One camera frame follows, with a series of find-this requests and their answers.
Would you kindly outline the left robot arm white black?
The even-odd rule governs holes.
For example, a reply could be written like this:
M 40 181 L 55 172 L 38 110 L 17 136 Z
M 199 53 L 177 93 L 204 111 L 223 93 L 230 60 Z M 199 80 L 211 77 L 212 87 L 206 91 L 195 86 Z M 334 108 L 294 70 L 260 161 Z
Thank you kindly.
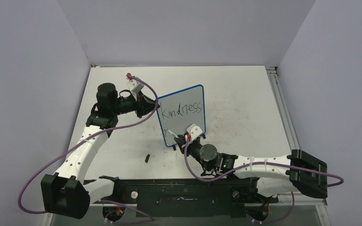
M 121 188 L 113 179 L 99 178 L 84 184 L 85 176 L 98 150 L 117 128 L 118 116 L 135 112 L 138 118 L 151 115 L 156 110 L 153 99 L 145 96 L 145 84 L 131 79 L 127 81 L 123 97 L 112 83 L 98 86 L 97 102 L 92 107 L 82 136 L 75 148 L 66 154 L 65 162 L 41 180 L 45 211 L 75 219 L 85 216 L 89 206 L 102 198 L 114 203 L 122 196 Z

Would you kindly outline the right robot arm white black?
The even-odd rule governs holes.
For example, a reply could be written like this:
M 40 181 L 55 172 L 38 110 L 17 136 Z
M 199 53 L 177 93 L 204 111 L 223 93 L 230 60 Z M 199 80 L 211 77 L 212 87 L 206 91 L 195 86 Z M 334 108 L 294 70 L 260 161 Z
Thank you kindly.
M 303 150 L 293 149 L 291 154 L 279 157 L 256 158 L 219 153 L 214 145 L 202 145 L 200 138 L 192 140 L 189 135 L 178 135 L 174 140 L 185 160 L 191 156 L 201 165 L 200 178 L 256 178 L 256 184 L 247 192 L 255 202 L 293 192 L 317 199 L 328 196 L 327 164 Z

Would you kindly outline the blue framed whiteboard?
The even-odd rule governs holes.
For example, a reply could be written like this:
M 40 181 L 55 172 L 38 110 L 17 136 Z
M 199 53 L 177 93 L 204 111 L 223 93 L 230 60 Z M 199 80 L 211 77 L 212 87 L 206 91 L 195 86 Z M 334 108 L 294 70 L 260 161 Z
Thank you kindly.
M 178 134 L 185 133 L 191 124 L 199 126 L 206 133 L 205 94 L 201 84 L 185 88 L 158 98 L 156 110 L 166 147 L 176 145 L 168 129 Z

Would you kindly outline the black marker cap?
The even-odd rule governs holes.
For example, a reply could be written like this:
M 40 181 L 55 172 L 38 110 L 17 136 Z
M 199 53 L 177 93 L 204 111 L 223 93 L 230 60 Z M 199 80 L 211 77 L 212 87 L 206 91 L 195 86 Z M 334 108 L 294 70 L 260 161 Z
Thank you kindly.
M 150 159 L 150 154 L 148 154 L 148 155 L 146 156 L 146 158 L 145 158 L 145 163 L 148 163 L 149 159 Z

